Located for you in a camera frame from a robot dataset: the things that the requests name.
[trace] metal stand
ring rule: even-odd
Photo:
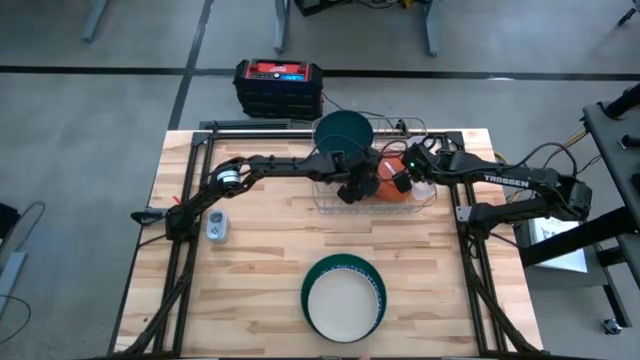
[[[276,2],[276,31],[273,49],[276,54],[282,54],[289,29],[291,0],[275,0]]]
[[[429,56],[438,56],[440,52],[440,44],[438,37],[440,32],[440,0],[425,0],[424,25],[427,32],[427,53]]]
[[[87,16],[87,20],[84,24],[84,29],[82,30],[82,40],[92,43],[94,36],[96,34],[96,28],[100,23],[100,19],[102,18],[102,14],[104,13],[104,9],[107,7],[107,2],[109,0],[91,0],[91,8],[89,9],[89,15]]]

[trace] black robotic arm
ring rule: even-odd
[[[304,159],[261,155],[236,157],[216,167],[188,201],[173,206],[165,219],[169,240],[188,241],[198,234],[197,217],[222,198],[233,198],[251,189],[265,177],[306,177],[324,183],[342,183],[338,196],[346,203],[360,201],[378,189],[377,171],[381,155],[374,149],[345,156],[344,153],[317,153]]]
[[[220,164],[209,174],[209,182],[183,204],[166,214],[167,239],[187,241],[198,233],[197,217],[222,198],[233,198],[265,177],[306,177],[325,183],[342,183],[338,196],[346,203],[372,196],[378,189],[378,164],[384,154],[367,148],[361,153],[317,153],[302,160],[261,155],[237,157]],[[440,149],[435,154],[421,144],[407,148],[402,155],[406,171],[394,175],[393,182],[401,192],[411,190],[414,182],[435,182],[455,186],[489,182],[529,189],[536,197],[512,204],[487,203],[461,206],[456,217],[468,225],[470,235],[486,239],[500,223],[514,223],[536,217],[553,216],[559,220],[584,220],[589,215],[591,189],[576,177],[561,175],[556,170],[534,169],[519,165],[503,165],[484,161],[464,151]]]
[[[488,162],[464,151],[440,149],[433,154],[422,144],[409,147],[402,162],[407,172],[394,176],[401,191],[410,189],[411,179],[446,186],[489,182],[532,190],[537,195],[511,204],[481,203],[455,209],[458,220],[467,224],[470,235],[479,239],[487,239],[491,229],[500,223],[549,216],[578,221],[586,219],[591,208],[591,189],[575,176],[561,175],[553,169]]]

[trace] wooden tabletop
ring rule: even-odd
[[[486,129],[462,131],[467,151],[494,161]],[[150,206],[170,207],[173,196],[180,196],[192,134],[167,133]],[[235,156],[303,157],[310,149],[309,140],[218,140],[212,167]],[[224,245],[213,245],[201,232],[182,356],[476,355],[448,189],[439,188],[435,204],[415,214],[323,215],[312,201],[311,187],[307,179],[264,179],[248,193],[214,205],[229,215],[230,237]],[[478,183],[474,188],[479,202],[505,201],[500,186]],[[514,240],[508,226],[495,232]],[[140,241],[162,233],[164,225],[152,225]],[[169,241],[160,240],[138,251],[116,351],[131,344],[158,309],[170,248]],[[487,250],[500,305],[527,340],[540,347],[517,249],[489,240]],[[387,288],[382,324],[352,344],[332,343],[314,333],[299,303],[309,268],[336,253],[370,261]],[[174,320],[175,309],[165,344],[171,344]],[[484,307],[483,321],[491,338]]]

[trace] floor stripe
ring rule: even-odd
[[[195,69],[194,76],[233,76],[234,69]],[[543,73],[489,71],[404,71],[324,69],[325,78],[393,78],[393,79],[459,79],[459,80],[544,80],[544,81],[640,81],[640,74],[627,73]]]
[[[173,109],[171,110],[171,117],[169,118],[167,130],[177,130],[180,125],[180,118],[182,117],[184,104],[187,101],[187,94],[189,93],[189,87],[191,86],[191,79],[193,78],[194,69],[198,62],[198,55],[200,55],[202,40],[204,39],[204,34],[207,31],[207,23],[209,22],[209,16],[211,15],[213,1],[214,0],[206,0],[202,7],[200,21],[198,22],[193,43],[191,44],[191,51],[189,51],[189,57],[187,58],[185,74],[182,77],[178,93],[176,94],[176,100],[173,103]]]
[[[204,37],[204,31],[198,32]],[[201,45],[198,36],[194,45]],[[192,47],[187,68],[144,67],[79,67],[79,66],[2,66],[0,73],[15,74],[78,74],[78,75],[178,75],[178,76],[233,76],[235,69],[195,68],[200,47]],[[404,70],[345,70],[326,69],[323,76],[350,78],[393,79],[458,79],[458,80],[540,80],[540,81],[640,81],[633,73],[545,73],[545,72],[491,72],[491,71],[404,71]]]
[[[0,66],[0,73],[66,75],[184,75],[184,68],[83,67],[83,66]]]

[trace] red and black battery box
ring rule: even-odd
[[[233,84],[251,117],[315,120],[322,116],[322,69],[282,60],[243,60]]]

